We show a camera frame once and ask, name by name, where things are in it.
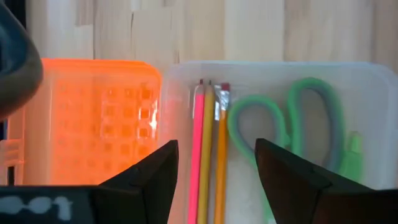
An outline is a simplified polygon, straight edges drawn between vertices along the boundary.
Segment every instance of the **orange plastic container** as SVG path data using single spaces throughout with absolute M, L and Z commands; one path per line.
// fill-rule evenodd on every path
M 44 59 L 37 94 L 10 116 L 0 184 L 99 184 L 157 147 L 160 73 L 144 62 Z

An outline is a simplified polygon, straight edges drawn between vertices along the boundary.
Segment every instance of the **clear plastic container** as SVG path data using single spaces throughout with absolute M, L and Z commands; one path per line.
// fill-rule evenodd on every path
M 293 81 L 315 77 L 331 84 L 343 105 L 347 134 L 362 136 L 361 183 L 373 189 L 396 186 L 398 137 L 398 78 L 389 69 L 370 63 L 244 63 L 190 62 L 172 67 L 162 87 L 160 144 L 177 139 L 180 149 L 178 183 L 169 223 L 186 223 L 192 148 L 192 97 L 199 79 L 231 84 L 232 104 L 261 94 L 272 98 L 285 114 L 287 91 Z M 317 96 L 303 100 L 308 158 L 319 163 L 327 151 L 327 123 Z M 256 138 L 272 139 L 269 113 L 249 108 L 240 117 L 241 131 L 254 146 Z M 213 131 L 208 220 L 213 223 L 216 164 L 216 125 Z M 229 141 L 225 223 L 264 223 L 262 187 L 257 171 Z

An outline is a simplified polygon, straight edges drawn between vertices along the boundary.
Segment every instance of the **yellow pencil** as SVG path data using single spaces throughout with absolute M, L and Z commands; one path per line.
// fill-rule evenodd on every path
M 200 159 L 199 203 L 197 224 L 207 224 L 207 206 L 210 175 L 211 138 L 214 119 L 214 88 L 209 81 L 205 89 L 205 117 L 203 120 L 203 134 Z
M 227 109 L 229 103 L 229 84 L 221 84 L 220 121 L 218 127 L 218 150 L 216 168 L 216 205 L 214 224 L 223 224 L 225 217 L 226 163 L 227 163 Z

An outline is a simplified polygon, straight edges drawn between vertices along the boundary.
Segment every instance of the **green scissors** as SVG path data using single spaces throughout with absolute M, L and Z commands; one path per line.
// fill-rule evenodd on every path
M 300 104 L 300 95 L 304 90 L 312 90 L 321 96 L 325 102 L 326 113 L 330 123 L 330 150 L 323 166 L 353 181 L 359 182 L 362 176 L 363 156 L 361 153 L 361 136 L 352 133 L 348 141 L 345 140 L 345 122 L 340 99 L 333 87 L 317 78 L 304 78 L 292 84 L 287 98 L 289 118 L 292 123 L 291 140 L 286 131 L 286 122 L 280 108 L 270 98 L 262 95 L 251 95 L 234 102 L 229 110 L 228 131 L 229 136 L 238 150 L 257 168 L 254 149 L 240 133 L 238 118 L 242 111 L 250 106 L 261 106 L 271 112 L 275 129 L 273 142 L 280 147 L 290 145 L 290 150 L 305 157 L 304 117 Z M 272 210 L 264 194 L 264 215 L 266 220 L 273 220 Z

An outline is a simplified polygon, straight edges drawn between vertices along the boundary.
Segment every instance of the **pink pencil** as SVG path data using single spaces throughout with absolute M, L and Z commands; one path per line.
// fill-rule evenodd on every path
M 189 190 L 188 224 L 196 224 L 198 216 L 201 137 L 203 132 L 203 109 L 205 107 L 205 91 L 203 88 L 203 80 L 200 80 L 200 84 L 197 86 L 194 97 L 195 105 L 193 108 L 193 144 Z

